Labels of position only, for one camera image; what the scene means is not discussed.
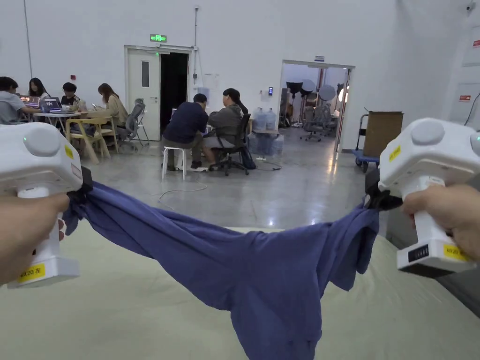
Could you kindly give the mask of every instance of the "hand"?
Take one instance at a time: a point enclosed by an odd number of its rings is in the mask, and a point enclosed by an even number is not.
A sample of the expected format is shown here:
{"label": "hand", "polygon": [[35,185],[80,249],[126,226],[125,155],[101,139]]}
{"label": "hand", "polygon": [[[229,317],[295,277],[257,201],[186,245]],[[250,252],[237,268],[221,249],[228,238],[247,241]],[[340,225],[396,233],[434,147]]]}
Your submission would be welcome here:
{"label": "hand", "polygon": [[0,198],[0,285],[15,280],[28,268],[35,247],[48,238],[69,198],[57,194],[38,199]]}
{"label": "hand", "polygon": [[451,231],[454,242],[473,260],[480,260],[480,192],[467,185],[431,186],[409,194],[402,210],[426,211]]}

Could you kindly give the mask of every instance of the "blue cloth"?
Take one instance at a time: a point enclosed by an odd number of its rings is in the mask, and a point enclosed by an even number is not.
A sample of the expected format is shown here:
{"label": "blue cloth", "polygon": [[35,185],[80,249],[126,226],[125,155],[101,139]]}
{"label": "blue cloth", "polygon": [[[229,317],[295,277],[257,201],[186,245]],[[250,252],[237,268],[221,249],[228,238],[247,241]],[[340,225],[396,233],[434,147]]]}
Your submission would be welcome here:
{"label": "blue cloth", "polygon": [[163,137],[180,144],[190,144],[197,132],[205,132],[208,115],[198,103],[182,103],[173,113]]}
{"label": "blue cloth", "polygon": [[230,311],[251,360],[314,358],[325,287],[353,287],[356,273],[367,270],[379,226],[378,212],[360,205],[333,223],[243,234],[99,183],[85,204],[71,202],[67,234],[81,218],[111,242],[156,259],[206,305]]}

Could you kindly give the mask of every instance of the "cardboard box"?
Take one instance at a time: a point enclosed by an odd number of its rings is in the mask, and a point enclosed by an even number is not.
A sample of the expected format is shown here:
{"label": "cardboard box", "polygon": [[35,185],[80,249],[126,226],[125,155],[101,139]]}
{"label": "cardboard box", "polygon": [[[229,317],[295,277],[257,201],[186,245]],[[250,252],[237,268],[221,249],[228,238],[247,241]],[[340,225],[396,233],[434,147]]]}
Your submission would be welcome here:
{"label": "cardboard box", "polygon": [[370,111],[363,154],[379,157],[387,144],[401,133],[402,121],[400,111]]}

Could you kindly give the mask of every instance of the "black clamp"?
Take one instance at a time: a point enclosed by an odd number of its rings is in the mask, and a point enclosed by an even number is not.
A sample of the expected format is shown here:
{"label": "black clamp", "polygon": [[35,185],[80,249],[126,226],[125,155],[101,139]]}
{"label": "black clamp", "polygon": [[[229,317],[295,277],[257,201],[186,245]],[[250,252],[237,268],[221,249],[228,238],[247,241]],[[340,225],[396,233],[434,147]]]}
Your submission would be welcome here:
{"label": "black clamp", "polygon": [[365,207],[367,209],[378,209],[388,211],[400,207],[403,204],[401,198],[390,195],[390,190],[380,191],[380,169],[377,168],[365,175]]}
{"label": "black clamp", "polygon": [[76,203],[85,204],[87,201],[86,195],[93,190],[92,172],[90,169],[82,166],[82,187],[76,191],[70,191],[67,193],[71,201]]}

